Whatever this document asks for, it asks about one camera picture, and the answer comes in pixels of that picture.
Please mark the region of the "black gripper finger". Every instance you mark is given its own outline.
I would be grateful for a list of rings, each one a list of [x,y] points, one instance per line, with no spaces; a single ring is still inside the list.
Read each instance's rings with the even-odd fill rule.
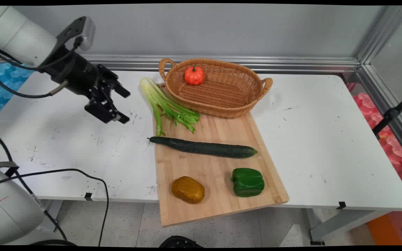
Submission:
[[[118,80],[118,75],[109,70],[102,64],[97,65],[98,73],[102,78],[102,83],[114,90],[117,94],[121,95],[123,98],[130,96],[130,92],[126,90]]]
[[[111,98],[111,90],[91,90],[89,102],[84,106],[85,111],[93,115],[100,121],[108,123],[118,121],[122,124],[130,121],[130,118],[121,113]]]

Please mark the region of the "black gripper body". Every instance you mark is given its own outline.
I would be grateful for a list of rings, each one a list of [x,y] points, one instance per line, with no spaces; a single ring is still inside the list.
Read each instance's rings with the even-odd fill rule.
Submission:
[[[40,73],[48,74],[58,84],[68,81],[66,88],[76,95],[88,98],[91,90],[112,90],[102,83],[96,64],[65,46],[56,49],[41,66]]]

